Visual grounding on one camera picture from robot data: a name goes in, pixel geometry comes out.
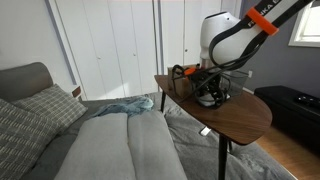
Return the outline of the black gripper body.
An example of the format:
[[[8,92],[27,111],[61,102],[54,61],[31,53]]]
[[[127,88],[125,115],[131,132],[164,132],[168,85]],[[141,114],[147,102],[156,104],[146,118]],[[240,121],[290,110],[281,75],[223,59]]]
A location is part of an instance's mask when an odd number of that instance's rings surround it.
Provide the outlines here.
[[[220,75],[215,76],[206,84],[203,84],[206,79],[206,76],[202,76],[195,83],[195,87],[197,88],[197,91],[195,92],[196,100],[201,106],[219,108],[230,98],[228,88],[220,87]]]

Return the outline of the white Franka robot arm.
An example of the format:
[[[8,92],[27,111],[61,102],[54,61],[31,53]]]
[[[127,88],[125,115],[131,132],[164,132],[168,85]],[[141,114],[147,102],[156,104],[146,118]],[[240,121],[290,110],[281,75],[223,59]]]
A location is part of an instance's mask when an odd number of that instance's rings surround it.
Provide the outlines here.
[[[193,78],[197,101],[219,108],[229,93],[220,87],[224,71],[242,67],[269,36],[313,0],[261,0],[243,19],[229,12],[207,16],[201,26],[201,68]]]

